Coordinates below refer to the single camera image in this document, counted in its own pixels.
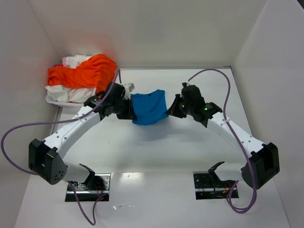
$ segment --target blue cloth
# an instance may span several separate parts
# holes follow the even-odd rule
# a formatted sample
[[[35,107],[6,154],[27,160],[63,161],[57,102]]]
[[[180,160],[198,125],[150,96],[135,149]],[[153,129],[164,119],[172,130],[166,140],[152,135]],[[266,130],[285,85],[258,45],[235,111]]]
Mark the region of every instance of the blue cloth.
[[[137,120],[133,120],[134,124],[150,125],[168,117],[164,90],[150,94],[131,94],[131,98],[137,116]]]

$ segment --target white tabletop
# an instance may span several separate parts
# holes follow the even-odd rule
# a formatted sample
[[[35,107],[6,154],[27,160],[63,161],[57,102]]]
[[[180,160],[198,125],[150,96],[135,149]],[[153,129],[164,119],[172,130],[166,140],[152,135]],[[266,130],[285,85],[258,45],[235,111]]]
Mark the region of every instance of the white tabletop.
[[[198,71],[123,70],[122,80],[134,83],[134,93],[165,90],[170,107],[181,83]],[[231,81],[228,116],[250,132],[231,70],[223,71]],[[205,72],[191,83],[200,88],[206,102],[223,106],[227,82],[222,75]],[[63,109],[60,119],[71,118],[76,112]],[[110,201],[96,207],[97,227],[289,227],[273,180],[258,191],[255,206],[244,215],[233,212],[224,199],[195,200],[193,171],[244,158],[191,117],[169,117],[155,125],[137,126],[112,115],[78,140],[64,160],[81,162],[96,172],[112,172]],[[31,176],[15,227],[90,227],[76,203],[64,202],[66,187],[63,181],[50,186]],[[245,183],[238,188],[240,198],[234,202],[246,206],[252,190]],[[93,203],[82,204],[91,218]]]

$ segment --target orange cloth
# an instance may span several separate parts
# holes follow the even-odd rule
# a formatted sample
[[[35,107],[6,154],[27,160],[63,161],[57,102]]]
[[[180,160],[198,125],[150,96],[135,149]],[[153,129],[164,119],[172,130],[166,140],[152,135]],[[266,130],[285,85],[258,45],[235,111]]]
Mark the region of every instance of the orange cloth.
[[[112,82],[116,63],[106,55],[98,54],[81,63],[76,69],[55,66],[48,69],[49,86],[64,85],[68,88],[96,87],[96,92],[104,91]]]

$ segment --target mounting plate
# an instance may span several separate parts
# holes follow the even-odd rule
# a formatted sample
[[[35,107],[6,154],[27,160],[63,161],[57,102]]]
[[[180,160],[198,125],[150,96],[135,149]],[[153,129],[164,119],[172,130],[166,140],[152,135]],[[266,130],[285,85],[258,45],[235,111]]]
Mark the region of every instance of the mounting plate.
[[[103,193],[107,193],[100,201],[109,201],[111,174],[95,174],[95,176],[100,176],[103,179],[104,188],[105,188],[103,190]],[[74,188],[76,190],[76,194],[79,198],[79,201],[96,201],[96,199],[101,194],[101,191],[87,190],[85,186],[77,182],[74,184]],[[65,202],[76,202],[74,192],[72,191],[69,185],[67,186],[67,190],[66,190]]]
[[[235,181],[221,181],[215,185],[209,178],[208,172],[193,173],[195,196],[197,200],[225,199]],[[238,189],[232,190],[232,198],[238,198]]]

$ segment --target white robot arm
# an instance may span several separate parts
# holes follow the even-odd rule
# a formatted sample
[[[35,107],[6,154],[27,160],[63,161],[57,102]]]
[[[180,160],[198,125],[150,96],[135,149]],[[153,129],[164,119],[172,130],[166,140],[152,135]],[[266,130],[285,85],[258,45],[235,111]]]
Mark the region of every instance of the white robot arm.
[[[106,116],[116,114],[119,119],[136,120],[131,101],[133,89],[133,84],[115,83],[106,100],[94,112],[81,118],[98,105],[101,100],[99,95],[92,96],[85,102],[85,106],[73,117],[77,120],[64,125],[42,141],[34,139],[29,145],[29,168],[50,184],[61,180],[88,184],[95,176],[93,170],[82,164],[64,163],[62,159],[84,133]]]
[[[176,94],[175,100],[167,113],[179,118],[191,115],[195,121],[214,131],[235,150],[240,151],[240,155],[243,155],[239,143],[228,127],[227,122],[229,122],[249,157],[254,170],[257,189],[279,173],[277,147],[273,143],[264,144],[245,132],[228,117],[224,118],[222,110],[216,104],[205,103],[200,90],[195,85],[183,83],[181,94]],[[214,182],[239,180],[245,181],[250,187],[253,185],[247,163],[226,163],[221,161],[209,169],[209,175]]]
[[[73,117],[78,120],[66,124],[42,141],[33,140],[29,145],[29,168],[50,184],[66,180],[87,185],[95,178],[94,171],[82,164],[64,163],[62,159],[70,147],[91,127],[103,120],[104,117],[116,114],[118,119],[136,120],[137,117],[130,99],[133,89],[133,84],[125,86],[115,84],[105,102],[94,112],[85,118],[81,118],[81,116],[97,106],[100,101],[98,96],[92,96],[85,102],[85,106]],[[195,85],[183,84],[181,95],[177,94],[175,96],[175,100],[168,109],[167,114],[179,118],[191,115],[195,121],[211,129],[233,148],[240,151],[241,155],[241,148],[228,127],[227,122],[229,122],[245,147],[251,165],[254,168],[257,189],[279,172],[277,147],[272,143],[266,145],[262,141],[255,139],[229,118],[225,121],[222,110],[214,103],[205,103],[200,90]],[[252,187],[248,164],[221,161],[209,169],[209,175],[214,182],[239,180],[245,181]]]

